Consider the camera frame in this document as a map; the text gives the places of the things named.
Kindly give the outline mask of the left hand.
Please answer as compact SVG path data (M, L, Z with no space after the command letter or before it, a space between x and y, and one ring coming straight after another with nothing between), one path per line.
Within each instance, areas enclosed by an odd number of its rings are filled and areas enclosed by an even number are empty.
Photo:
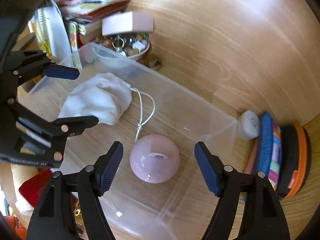
M20 194L20 186L39 173L38 169L10 163L1 163L1 188L18 220L27 229L34 208Z

